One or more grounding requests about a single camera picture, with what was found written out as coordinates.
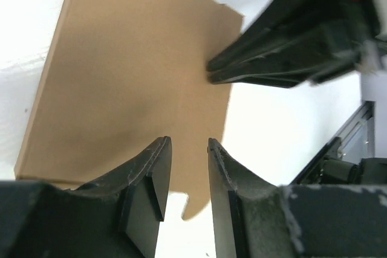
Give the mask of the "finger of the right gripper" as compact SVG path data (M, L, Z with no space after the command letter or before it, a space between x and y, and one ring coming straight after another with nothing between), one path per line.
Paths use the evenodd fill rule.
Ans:
M208 81L280 88L305 81L321 84L355 70L359 59L360 45L348 37L344 26L321 25L267 54L210 73Z

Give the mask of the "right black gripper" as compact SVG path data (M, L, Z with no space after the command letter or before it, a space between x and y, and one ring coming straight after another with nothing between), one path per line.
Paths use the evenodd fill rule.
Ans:
M280 48L314 26L340 15L343 0L272 0L246 31L207 64L207 71L252 59ZM346 0L354 40L363 56L378 56L375 33L380 24L372 0Z

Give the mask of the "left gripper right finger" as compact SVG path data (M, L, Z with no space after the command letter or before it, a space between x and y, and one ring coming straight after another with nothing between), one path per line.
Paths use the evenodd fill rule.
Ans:
M277 187L214 138L208 166L218 257L385 257L385 185Z

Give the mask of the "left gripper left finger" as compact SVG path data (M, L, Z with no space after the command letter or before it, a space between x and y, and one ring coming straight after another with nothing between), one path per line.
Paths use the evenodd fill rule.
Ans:
M1 182L1 256L154 257L171 164L171 139L159 137L74 190Z

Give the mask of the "brown cardboard box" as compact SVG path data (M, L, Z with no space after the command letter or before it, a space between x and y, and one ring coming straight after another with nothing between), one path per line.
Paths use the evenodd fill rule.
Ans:
M64 0L16 177L75 187L170 136L170 190L189 197L183 218L196 216L230 94L207 81L206 63L241 24L214 0Z

